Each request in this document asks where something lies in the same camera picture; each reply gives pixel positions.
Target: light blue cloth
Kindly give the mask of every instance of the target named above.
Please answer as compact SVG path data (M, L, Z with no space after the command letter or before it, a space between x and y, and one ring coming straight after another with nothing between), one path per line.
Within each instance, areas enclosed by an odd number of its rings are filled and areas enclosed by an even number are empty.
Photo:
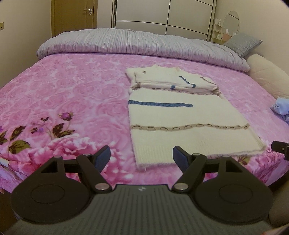
M280 114L286 122L289 122L289 99L278 97L270 109Z

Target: pillow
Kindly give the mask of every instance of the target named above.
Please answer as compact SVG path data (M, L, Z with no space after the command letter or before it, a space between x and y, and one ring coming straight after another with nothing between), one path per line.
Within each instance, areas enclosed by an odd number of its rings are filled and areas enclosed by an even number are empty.
M236 52L241 58L249 54L257 46L259 46L263 41L257 40L247 34L238 33L231 37L223 45L230 48Z
M247 58L247 73L275 99L289 98L289 75L264 57L254 54Z

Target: black device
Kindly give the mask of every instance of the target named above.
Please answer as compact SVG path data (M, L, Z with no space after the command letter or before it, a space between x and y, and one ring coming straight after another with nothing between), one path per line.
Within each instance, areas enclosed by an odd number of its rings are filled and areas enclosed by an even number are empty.
M116 185L101 176L104 146L75 160L55 156L19 184L11 206L19 219L5 235L261 235L272 192L231 157L207 159L179 146L173 159L183 175L167 185ZM81 183L67 178L78 173ZM217 177L203 182L205 173Z

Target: gray pillow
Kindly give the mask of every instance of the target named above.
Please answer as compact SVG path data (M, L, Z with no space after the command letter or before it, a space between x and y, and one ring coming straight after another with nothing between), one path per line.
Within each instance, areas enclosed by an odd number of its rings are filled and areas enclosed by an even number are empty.
M236 52L241 58L248 55L252 50L259 46L263 41L244 33L238 33L231 37L223 45Z

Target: mirror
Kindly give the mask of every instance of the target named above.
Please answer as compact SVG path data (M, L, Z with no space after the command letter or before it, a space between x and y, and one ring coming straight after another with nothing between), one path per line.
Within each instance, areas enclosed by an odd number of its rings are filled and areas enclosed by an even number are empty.
M230 11L223 23L223 33L226 33L226 29L229 30L229 35L233 36L233 33L238 33L239 29L239 16L236 11Z

